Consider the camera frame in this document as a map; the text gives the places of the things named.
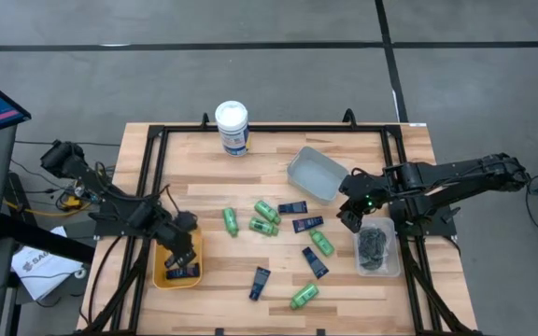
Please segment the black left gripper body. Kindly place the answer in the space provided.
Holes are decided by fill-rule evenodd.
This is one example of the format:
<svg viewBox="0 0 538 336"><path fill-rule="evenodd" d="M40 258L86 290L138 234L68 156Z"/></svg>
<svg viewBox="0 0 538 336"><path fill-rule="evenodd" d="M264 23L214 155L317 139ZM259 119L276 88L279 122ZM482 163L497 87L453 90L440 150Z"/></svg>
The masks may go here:
<svg viewBox="0 0 538 336"><path fill-rule="evenodd" d="M194 258L196 256L191 233L197 228L196 222L186 226L163 223L158 226L158 243L170 250L177 258Z"/></svg>

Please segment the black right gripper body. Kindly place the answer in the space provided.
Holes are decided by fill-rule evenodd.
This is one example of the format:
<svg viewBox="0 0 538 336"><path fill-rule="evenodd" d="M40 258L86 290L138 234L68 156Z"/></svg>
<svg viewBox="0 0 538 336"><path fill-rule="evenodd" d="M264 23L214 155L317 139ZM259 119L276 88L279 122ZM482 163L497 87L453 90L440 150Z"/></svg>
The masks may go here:
<svg viewBox="0 0 538 336"><path fill-rule="evenodd" d="M347 196L340 206L341 212L371 213L391 198L387 178L367 173L347 175L340 184L339 192Z"/></svg>

